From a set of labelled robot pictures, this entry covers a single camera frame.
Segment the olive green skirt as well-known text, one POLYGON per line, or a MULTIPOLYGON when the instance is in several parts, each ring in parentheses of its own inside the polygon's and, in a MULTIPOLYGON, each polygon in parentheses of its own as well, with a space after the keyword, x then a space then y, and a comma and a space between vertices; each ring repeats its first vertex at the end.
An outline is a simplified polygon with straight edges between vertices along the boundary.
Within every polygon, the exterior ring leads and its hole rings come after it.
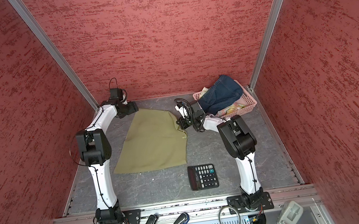
POLYGON ((115 174, 133 174, 187 163, 187 133, 169 111, 139 109, 123 143, 115 174))

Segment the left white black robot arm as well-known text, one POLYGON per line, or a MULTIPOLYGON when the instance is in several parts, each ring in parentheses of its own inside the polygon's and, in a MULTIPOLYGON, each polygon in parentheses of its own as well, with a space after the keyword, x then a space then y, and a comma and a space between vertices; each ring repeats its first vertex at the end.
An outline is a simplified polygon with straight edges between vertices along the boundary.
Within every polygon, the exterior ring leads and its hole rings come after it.
POLYGON ((138 111, 137 105, 127 97, 112 98, 98 109, 93 121, 76 134, 80 159, 93 179, 97 199, 96 224, 127 224, 121 211, 110 176, 112 148, 106 131, 115 118, 123 118, 138 111))

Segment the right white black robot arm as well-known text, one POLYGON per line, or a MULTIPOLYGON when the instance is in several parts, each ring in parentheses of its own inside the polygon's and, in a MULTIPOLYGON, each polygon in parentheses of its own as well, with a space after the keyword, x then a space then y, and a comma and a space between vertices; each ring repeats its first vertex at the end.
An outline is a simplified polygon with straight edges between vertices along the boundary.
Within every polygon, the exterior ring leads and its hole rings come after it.
POLYGON ((187 101, 182 98, 174 100, 175 110, 180 113, 176 121, 183 130, 192 127, 196 132, 214 131, 232 158, 236 160, 240 175, 241 205, 247 210, 257 210, 264 199, 255 167, 255 146, 257 140, 243 118, 235 115, 226 120, 205 113, 198 101, 187 101))

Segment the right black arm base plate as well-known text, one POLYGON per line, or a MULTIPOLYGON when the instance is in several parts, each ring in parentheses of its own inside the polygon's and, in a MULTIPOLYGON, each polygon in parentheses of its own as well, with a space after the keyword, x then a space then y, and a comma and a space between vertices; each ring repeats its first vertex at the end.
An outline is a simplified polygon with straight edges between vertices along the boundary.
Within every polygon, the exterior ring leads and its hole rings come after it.
POLYGON ((226 200, 227 204, 239 213, 255 212, 261 209, 265 211, 274 208, 272 198, 268 192, 258 191, 252 195, 231 196, 226 200))

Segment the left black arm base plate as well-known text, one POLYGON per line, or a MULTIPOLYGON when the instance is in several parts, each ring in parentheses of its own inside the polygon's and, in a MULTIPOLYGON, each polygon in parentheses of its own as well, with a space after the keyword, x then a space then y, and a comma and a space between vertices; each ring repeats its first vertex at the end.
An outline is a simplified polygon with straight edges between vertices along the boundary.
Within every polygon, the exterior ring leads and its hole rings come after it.
POLYGON ((97 218, 94 217, 93 224, 140 224, 141 210, 124 211, 121 217, 97 218))

